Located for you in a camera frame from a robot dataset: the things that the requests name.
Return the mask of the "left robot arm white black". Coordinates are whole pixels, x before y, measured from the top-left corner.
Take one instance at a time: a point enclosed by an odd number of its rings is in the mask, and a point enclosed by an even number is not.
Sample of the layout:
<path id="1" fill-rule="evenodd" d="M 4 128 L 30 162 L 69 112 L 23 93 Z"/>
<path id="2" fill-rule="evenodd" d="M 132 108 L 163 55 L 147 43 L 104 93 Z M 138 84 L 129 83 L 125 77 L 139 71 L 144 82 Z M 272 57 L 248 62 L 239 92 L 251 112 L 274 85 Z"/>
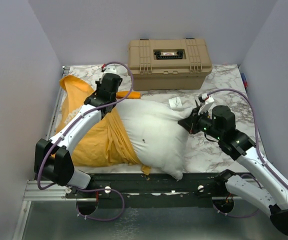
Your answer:
<path id="1" fill-rule="evenodd" d="M 75 169 L 71 154 L 86 133 L 119 102 L 116 95 L 122 80 L 115 73 L 103 74 L 96 82 L 95 92 L 84 100 L 75 117 L 49 140 L 42 138 L 37 142 L 34 171 L 40 190 L 57 184 L 75 187 L 85 198 L 94 193 L 90 175 Z"/>

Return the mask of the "orange Mickey Mouse pillowcase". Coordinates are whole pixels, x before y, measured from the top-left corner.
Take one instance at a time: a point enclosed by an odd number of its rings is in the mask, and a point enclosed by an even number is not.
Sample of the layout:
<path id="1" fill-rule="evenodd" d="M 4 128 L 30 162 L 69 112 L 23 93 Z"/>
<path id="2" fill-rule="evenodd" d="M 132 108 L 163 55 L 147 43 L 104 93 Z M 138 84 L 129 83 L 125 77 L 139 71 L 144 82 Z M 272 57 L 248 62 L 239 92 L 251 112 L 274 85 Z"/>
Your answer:
<path id="1" fill-rule="evenodd" d="M 62 118 L 56 128 L 61 131 L 80 112 L 86 97 L 94 89 L 82 79 L 68 75 L 59 81 L 67 96 L 61 107 Z M 131 144 L 116 108 L 92 127 L 73 151 L 72 161 L 78 167 L 109 167 L 118 164 L 140 165 L 149 175 L 151 168 L 141 163 Z"/>

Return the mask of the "tan plastic toolbox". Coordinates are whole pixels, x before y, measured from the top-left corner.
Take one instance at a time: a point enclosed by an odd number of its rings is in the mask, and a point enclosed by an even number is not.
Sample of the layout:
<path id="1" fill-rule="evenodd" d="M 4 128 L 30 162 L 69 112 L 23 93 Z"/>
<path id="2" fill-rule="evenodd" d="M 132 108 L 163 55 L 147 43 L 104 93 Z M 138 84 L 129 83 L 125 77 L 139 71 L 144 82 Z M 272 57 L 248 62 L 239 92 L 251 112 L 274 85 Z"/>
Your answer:
<path id="1" fill-rule="evenodd" d="M 136 91 L 198 90 L 213 70 L 202 38 L 132 40 L 128 67 Z"/>

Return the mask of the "white pillow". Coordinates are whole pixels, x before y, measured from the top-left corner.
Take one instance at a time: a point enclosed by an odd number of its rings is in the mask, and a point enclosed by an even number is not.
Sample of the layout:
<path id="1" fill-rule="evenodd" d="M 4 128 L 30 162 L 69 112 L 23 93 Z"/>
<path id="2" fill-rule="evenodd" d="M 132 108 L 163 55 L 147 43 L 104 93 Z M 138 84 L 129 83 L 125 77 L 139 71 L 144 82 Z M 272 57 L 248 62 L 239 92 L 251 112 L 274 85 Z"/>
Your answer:
<path id="1" fill-rule="evenodd" d="M 173 110 L 152 100 L 125 99 L 116 109 L 140 162 L 181 180 L 189 133 L 178 122 L 192 107 Z"/>

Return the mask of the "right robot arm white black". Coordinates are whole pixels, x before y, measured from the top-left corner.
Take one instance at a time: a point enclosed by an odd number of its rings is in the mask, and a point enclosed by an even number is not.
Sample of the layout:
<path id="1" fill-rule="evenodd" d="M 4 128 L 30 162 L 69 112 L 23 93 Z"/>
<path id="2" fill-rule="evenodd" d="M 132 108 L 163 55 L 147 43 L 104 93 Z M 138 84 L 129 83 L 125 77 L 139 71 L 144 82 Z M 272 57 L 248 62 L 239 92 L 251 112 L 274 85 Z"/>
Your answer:
<path id="1" fill-rule="evenodd" d="M 217 139 L 219 148 L 234 161 L 246 168 L 263 186 L 247 183 L 231 170 L 217 177 L 213 189 L 224 196 L 228 192 L 248 201 L 265 213 L 273 226 L 288 236 L 288 179 L 286 179 L 263 154 L 256 143 L 236 128 L 236 117 L 228 106 L 219 105 L 211 115 L 200 113 L 199 107 L 178 124 L 189 134 L 202 132 Z"/>

